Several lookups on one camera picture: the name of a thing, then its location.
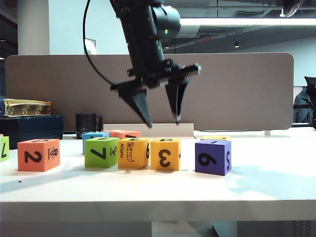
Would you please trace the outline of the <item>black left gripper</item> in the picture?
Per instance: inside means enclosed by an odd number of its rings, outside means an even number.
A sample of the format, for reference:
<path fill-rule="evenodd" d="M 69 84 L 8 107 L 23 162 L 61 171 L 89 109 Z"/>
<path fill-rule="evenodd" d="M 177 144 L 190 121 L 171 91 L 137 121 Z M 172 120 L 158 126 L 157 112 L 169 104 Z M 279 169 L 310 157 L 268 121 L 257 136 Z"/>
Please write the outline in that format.
<path fill-rule="evenodd" d="M 148 87 L 156 88 L 166 84 L 165 89 L 168 96 L 170 108 L 178 125 L 181 120 L 181 105 L 189 77 L 198 75 L 201 65 L 195 63 L 184 66 L 166 59 L 142 71 L 135 68 L 127 70 L 128 76 L 134 76 L 134 80 L 121 82 L 111 86 L 111 90 L 118 91 L 119 97 L 142 119 L 142 121 L 152 128 L 152 118 L 147 103 L 147 90 L 141 89 Z"/>

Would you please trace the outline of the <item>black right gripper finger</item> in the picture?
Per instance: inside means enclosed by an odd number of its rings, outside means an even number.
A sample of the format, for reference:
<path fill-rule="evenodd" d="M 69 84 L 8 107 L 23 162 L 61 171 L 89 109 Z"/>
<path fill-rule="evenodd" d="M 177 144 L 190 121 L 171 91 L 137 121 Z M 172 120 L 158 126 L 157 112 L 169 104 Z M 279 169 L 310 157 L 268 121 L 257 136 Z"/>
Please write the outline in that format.
<path fill-rule="evenodd" d="M 293 0 L 292 13 L 294 14 L 304 2 L 305 0 Z"/>
<path fill-rule="evenodd" d="M 293 0 L 282 0 L 282 10 L 281 10 L 280 17 L 291 17 L 293 6 L 294 6 Z"/>

